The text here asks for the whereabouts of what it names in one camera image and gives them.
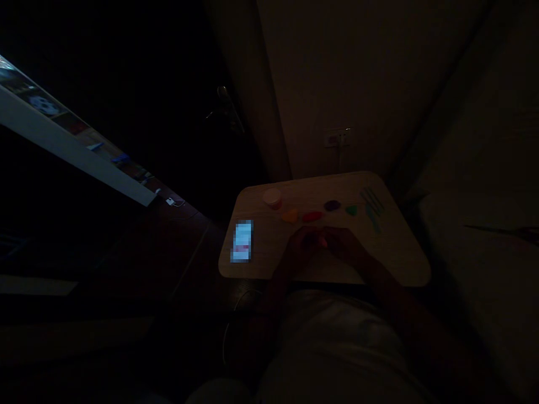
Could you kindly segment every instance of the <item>small cup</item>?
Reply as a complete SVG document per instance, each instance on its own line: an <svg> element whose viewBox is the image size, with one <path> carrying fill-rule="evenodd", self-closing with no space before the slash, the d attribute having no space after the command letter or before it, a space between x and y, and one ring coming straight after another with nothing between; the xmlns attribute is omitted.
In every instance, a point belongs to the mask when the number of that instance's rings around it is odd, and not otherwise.
<svg viewBox="0 0 539 404"><path fill-rule="evenodd" d="M281 191L279 191L277 188L270 188L264 192L264 195L262 195L262 200L271 209L280 209L282 206Z"/></svg>

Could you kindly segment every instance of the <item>hand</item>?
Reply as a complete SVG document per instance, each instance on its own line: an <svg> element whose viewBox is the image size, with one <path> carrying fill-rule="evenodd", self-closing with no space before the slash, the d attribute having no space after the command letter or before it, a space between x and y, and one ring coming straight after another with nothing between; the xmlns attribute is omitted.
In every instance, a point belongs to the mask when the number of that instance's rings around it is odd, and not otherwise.
<svg viewBox="0 0 539 404"><path fill-rule="evenodd" d="M324 244L322 229L303 226L290 236L277 270L280 273L286 272L293 279L305 268L311 257L324 248Z"/></svg>
<svg viewBox="0 0 539 404"><path fill-rule="evenodd" d="M357 268L362 260L370 258L369 253L350 229L324 227L323 234L331 253L351 267Z"/></svg>

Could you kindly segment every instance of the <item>table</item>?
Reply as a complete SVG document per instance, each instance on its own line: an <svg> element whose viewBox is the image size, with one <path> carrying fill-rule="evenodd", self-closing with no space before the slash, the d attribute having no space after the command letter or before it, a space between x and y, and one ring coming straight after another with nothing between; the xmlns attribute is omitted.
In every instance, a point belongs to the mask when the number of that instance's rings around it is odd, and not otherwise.
<svg viewBox="0 0 539 404"><path fill-rule="evenodd" d="M366 202L360 196L370 186L385 210L376 216L380 233L366 215ZM269 188L282 193L282 207L271 210L262 201ZM342 206L325 212L325 202L336 199ZM349 205L358 206L357 216L345 212ZM297 223L286 223L281 214L299 209ZM359 171L323 177L304 178L245 188L237 197L225 241L219 258L219 271L228 278L270 279L286 243L298 228L304 225L301 216L318 210L325 212L322 219L310 226L348 227L367 251L379 260L403 286L424 286L431 277L427 258L404 220L389 190L380 177L372 172ZM231 263L230 250L234 230L239 220L253 220L252 257L248 263ZM322 250L309 262L297 281L364 283L350 266Z"/></svg>

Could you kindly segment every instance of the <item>phone screen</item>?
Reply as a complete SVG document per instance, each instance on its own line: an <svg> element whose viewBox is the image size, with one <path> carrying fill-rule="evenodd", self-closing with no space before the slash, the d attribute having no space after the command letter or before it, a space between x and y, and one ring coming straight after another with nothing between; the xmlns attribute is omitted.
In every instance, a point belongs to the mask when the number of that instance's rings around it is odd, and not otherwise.
<svg viewBox="0 0 539 404"><path fill-rule="evenodd" d="M230 250L230 262L249 262L251 259L253 221L238 221L234 230L234 243Z"/></svg>

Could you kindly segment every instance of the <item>electrical outlet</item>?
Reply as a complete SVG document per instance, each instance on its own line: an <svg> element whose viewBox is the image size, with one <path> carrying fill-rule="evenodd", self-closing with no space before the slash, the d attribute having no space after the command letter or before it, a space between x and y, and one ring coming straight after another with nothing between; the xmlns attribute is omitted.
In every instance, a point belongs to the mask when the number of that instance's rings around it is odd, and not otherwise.
<svg viewBox="0 0 539 404"><path fill-rule="evenodd" d="M324 131L324 147L337 147L339 142L341 146L349 146L351 137L351 127Z"/></svg>

